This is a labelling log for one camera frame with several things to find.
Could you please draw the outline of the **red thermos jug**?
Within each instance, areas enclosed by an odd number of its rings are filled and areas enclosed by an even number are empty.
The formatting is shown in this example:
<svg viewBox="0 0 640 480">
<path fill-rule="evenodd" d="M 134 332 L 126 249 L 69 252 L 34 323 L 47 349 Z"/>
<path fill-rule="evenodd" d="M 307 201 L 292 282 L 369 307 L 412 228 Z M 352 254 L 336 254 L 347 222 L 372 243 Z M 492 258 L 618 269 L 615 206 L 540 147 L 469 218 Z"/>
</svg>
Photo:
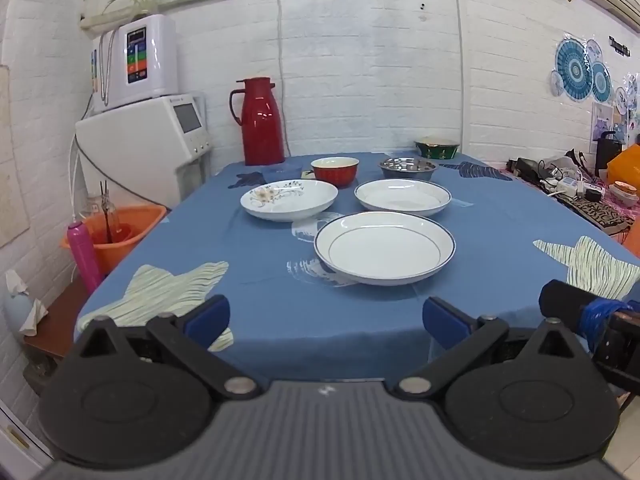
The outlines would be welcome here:
<svg viewBox="0 0 640 480">
<path fill-rule="evenodd" d="M 269 77 L 239 80 L 242 89 L 229 94 L 229 110 L 241 128 L 246 166 L 268 166 L 284 162 L 281 117 Z"/>
</svg>

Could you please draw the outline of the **red bowl white inside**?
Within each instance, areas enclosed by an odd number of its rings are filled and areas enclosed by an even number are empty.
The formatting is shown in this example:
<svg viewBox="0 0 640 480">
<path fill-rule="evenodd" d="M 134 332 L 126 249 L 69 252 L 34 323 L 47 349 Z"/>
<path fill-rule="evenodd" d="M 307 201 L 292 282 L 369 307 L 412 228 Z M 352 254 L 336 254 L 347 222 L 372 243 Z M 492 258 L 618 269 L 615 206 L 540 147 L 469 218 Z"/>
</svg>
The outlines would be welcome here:
<svg viewBox="0 0 640 480">
<path fill-rule="evenodd" d="M 346 188 L 355 181 L 358 166 L 358 159 L 347 156 L 323 157 L 311 162 L 314 177 L 337 188 Z"/>
</svg>

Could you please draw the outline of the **stainless steel bowl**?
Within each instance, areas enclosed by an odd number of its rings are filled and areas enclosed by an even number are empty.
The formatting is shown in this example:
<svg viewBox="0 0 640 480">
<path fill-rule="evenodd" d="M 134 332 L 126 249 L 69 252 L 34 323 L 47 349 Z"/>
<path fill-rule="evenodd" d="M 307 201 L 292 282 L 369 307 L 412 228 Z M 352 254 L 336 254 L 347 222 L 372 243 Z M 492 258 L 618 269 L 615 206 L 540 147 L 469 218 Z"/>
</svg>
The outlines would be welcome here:
<svg viewBox="0 0 640 480">
<path fill-rule="evenodd" d="M 422 157 L 391 157 L 380 168 L 387 179 L 431 181 L 437 166 Z"/>
</svg>

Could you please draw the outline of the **pink bottle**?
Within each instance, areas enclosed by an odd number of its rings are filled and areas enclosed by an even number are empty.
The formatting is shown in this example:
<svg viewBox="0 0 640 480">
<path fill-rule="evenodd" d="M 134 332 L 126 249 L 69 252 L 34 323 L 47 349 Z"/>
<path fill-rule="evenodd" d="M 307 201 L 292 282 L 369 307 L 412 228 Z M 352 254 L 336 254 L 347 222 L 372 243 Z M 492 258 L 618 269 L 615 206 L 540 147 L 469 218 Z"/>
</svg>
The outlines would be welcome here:
<svg viewBox="0 0 640 480">
<path fill-rule="evenodd" d="M 66 236 L 80 277 L 87 292 L 92 294 L 102 283 L 103 276 L 90 232 L 85 223 L 75 221 L 68 226 Z"/>
</svg>

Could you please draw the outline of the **blue printed tablecloth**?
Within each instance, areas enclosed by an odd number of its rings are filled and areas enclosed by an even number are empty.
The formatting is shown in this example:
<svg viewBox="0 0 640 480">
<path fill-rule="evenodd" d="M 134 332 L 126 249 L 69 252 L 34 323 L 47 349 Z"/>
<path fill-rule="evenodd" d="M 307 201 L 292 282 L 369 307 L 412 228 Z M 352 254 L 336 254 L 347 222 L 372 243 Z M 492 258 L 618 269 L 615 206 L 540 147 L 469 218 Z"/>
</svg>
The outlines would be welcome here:
<svg viewBox="0 0 640 480">
<path fill-rule="evenodd" d="M 149 264 L 180 278 L 205 263 L 224 263 L 214 292 L 228 298 L 233 341 L 222 356 L 266 379 L 398 379 L 437 356 L 424 328 L 424 300 L 436 296 L 471 316 L 497 315 L 535 327 L 538 297 L 565 280 L 563 256 L 591 238 L 614 259 L 634 256 L 553 198 L 489 170 L 465 177 L 473 159 L 441 162 L 437 184 L 452 196 L 436 219 L 457 243 L 454 258 L 431 278 L 399 287 L 352 284 L 314 253 L 314 234 L 360 211 L 351 188 L 317 219 L 256 219 L 240 203 L 253 168 L 232 164 L 176 207 L 122 260 L 84 305 L 91 313 L 125 295 L 134 272 Z"/>
</svg>

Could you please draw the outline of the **brown side table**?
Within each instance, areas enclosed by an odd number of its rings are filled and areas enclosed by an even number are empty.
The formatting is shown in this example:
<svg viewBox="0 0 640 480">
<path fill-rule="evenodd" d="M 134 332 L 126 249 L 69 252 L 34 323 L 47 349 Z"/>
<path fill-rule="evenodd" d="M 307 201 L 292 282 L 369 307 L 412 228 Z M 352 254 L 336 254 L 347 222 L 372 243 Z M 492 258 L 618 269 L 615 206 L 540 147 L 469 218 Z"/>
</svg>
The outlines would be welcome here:
<svg viewBox="0 0 640 480">
<path fill-rule="evenodd" d="M 62 360 L 74 343 L 75 323 L 89 299 L 84 283 L 76 278 L 61 292 L 50 307 L 48 314 L 39 322 L 35 336 L 25 336 L 24 344 L 29 350 Z"/>
</svg>

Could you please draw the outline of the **green patterned bowl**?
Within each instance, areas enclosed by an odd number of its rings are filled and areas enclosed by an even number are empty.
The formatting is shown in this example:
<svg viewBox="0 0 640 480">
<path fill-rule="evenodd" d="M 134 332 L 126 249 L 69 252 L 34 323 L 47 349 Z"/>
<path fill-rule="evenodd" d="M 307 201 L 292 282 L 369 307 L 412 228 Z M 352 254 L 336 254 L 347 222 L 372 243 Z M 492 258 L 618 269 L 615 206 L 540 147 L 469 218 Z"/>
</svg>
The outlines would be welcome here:
<svg viewBox="0 0 640 480">
<path fill-rule="evenodd" d="M 437 138 L 423 138 L 414 144 L 420 155 L 427 159 L 453 159 L 460 146 L 458 142 Z"/>
</svg>

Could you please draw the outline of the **white plate blue rim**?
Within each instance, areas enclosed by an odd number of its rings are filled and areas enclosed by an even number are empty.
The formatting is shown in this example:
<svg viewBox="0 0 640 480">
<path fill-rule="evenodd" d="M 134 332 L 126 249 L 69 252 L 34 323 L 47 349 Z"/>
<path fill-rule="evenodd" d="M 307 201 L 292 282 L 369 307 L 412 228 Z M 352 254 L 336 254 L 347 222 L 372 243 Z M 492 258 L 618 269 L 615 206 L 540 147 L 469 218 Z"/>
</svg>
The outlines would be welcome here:
<svg viewBox="0 0 640 480">
<path fill-rule="evenodd" d="M 335 219 L 314 237 L 320 261 L 344 278 L 374 286 L 420 282 L 450 263 L 457 244 L 439 223 L 393 211 Z"/>
</svg>

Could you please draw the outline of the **white floral plate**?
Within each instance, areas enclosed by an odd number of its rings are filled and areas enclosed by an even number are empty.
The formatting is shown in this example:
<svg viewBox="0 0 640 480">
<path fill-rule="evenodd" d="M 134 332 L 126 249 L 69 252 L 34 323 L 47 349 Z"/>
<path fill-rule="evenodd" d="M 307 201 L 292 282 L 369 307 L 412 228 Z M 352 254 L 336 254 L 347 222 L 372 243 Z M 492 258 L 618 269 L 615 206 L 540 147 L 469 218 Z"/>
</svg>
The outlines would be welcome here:
<svg viewBox="0 0 640 480">
<path fill-rule="evenodd" d="M 314 217 L 333 205 L 338 189 L 316 180 L 284 180 L 247 191 L 240 199 L 251 216 L 272 222 L 294 222 Z"/>
</svg>

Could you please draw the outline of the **orange plastic basin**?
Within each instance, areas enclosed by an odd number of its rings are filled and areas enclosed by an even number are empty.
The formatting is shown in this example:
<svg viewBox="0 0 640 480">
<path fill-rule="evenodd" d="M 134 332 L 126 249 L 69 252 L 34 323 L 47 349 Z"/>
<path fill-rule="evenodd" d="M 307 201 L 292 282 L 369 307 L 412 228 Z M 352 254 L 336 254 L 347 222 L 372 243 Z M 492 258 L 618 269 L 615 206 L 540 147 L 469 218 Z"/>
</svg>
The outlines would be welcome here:
<svg viewBox="0 0 640 480">
<path fill-rule="evenodd" d="M 96 261 L 103 275 L 110 274 L 134 248 L 166 216 L 164 206 L 144 205 L 116 209 L 117 226 L 110 228 L 109 242 L 104 214 L 93 214 L 82 220 L 87 227 L 96 252 Z"/>
</svg>

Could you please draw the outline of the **white power strip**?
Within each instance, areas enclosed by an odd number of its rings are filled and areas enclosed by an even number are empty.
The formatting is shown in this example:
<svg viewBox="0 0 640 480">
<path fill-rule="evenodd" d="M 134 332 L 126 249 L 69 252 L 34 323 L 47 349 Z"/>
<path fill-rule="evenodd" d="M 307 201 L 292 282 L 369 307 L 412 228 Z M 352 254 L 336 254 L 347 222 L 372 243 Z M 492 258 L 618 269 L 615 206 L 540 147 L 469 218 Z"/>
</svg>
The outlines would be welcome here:
<svg viewBox="0 0 640 480">
<path fill-rule="evenodd" d="M 564 195 L 568 198 L 584 197 L 587 191 L 583 180 L 576 180 L 571 177 L 555 177 L 541 180 L 542 187 L 550 196 Z"/>
</svg>

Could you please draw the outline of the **white water purifier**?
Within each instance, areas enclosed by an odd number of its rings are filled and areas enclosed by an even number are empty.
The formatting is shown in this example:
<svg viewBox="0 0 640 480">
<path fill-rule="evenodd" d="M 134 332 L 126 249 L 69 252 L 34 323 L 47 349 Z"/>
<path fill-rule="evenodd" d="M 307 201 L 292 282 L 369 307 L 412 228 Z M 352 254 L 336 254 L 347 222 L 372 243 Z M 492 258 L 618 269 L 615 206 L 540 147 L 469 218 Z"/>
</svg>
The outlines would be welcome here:
<svg viewBox="0 0 640 480">
<path fill-rule="evenodd" d="M 153 14 L 104 32 L 91 48 L 96 113 L 179 92 L 176 24 Z"/>
</svg>

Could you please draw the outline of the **black kettle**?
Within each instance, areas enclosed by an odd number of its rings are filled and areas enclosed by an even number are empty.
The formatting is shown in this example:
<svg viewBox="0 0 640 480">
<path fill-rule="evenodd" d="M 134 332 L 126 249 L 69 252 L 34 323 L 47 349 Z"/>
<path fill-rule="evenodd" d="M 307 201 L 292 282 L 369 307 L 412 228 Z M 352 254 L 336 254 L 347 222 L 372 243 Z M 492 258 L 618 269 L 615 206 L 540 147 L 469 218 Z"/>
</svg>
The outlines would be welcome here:
<svg viewBox="0 0 640 480">
<path fill-rule="evenodd" d="M 623 143 L 616 138 L 614 131 L 605 131 L 597 140 L 596 166 L 594 171 L 601 180 L 606 173 L 608 163 L 623 151 Z"/>
</svg>

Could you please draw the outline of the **white plate silver rim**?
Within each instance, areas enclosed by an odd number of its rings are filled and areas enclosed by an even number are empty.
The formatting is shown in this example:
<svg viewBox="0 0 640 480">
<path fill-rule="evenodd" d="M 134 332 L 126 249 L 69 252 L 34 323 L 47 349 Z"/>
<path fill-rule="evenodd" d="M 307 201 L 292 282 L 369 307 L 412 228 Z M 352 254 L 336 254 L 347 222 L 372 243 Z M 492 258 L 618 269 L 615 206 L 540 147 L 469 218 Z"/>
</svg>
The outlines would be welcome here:
<svg viewBox="0 0 640 480">
<path fill-rule="evenodd" d="M 369 210 L 395 211 L 431 217 L 451 202 L 440 185 L 408 179 L 382 179 L 363 183 L 355 190 L 358 202 Z"/>
</svg>

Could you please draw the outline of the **glass bottle with sticks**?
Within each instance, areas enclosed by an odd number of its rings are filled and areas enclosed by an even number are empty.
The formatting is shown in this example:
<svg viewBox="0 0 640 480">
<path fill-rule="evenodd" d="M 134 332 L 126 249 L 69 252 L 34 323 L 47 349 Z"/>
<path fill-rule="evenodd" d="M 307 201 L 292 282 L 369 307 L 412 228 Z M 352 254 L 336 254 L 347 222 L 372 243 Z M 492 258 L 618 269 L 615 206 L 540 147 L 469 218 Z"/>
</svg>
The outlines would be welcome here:
<svg viewBox="0 0 640 480">
<path fill-rule="evenodd" d="M 96 218 L 96 228 L 92 234 L 93 241 L 98 244 L 120 242 L 124 229 L 119 220 L 118 211 L 111 201 L 108 181 L 99 182 L 99 193 L 88 196 L 91 218 Z"/>
</svg>

